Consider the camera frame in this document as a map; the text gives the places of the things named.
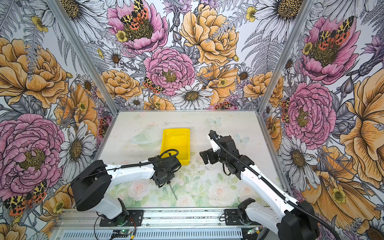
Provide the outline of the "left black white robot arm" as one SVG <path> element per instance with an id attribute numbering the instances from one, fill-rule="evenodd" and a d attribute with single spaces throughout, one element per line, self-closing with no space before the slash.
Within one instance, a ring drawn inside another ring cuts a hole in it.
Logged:
<path id="1" fill-rule="evenodd" d="M 153 180 L 158 188 L 168 185 L 181 168 L 179 151 L 169 149 L 136 164 L 107 165 L 102 160 L 91 163 L 70 185 L 76 210 L 96 211 L 112 226 L 133 222 L 123 201 L 107 195 L 110 187 L 136 180 Z"/>

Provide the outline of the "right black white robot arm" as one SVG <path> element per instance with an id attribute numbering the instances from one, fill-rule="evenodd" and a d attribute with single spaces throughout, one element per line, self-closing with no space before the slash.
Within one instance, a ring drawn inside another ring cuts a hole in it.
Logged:
<path id="1" fill-rule="evenodd" d="M 308 203 L 299 203 L 270 181 L 255 163 L 241 155 L 231 136 L 208 134 L 211 148 L 200 152 L 204 164 L 221 163 L 225 174 L 234 175 L 255 190 L 268 204 L 262 207 L 248 198 L 238 206 L 242 223 L 256 222 L 275 233 L 281 240 L 316 240 L 319 235 L 314 210 Z"/>

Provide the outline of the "black handled screwdriver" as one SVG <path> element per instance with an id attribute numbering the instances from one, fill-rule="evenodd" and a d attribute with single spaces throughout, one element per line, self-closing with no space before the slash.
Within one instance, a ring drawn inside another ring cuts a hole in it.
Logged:
<path id="1" fill-rule="evenodd" d="M 174 189 L 173 189 L 173 187 L 172 187 L 172 185 L 171 185 L 171 181 L 167 181 L 167 185 L 170 187 L 171 192 L 172 192 L 172 194 L 173 194 L 175 200 L 177 201 L 178 198 L 177 198 L 176 193 L 175 193 L 175 191 L 174 191 Z"/>

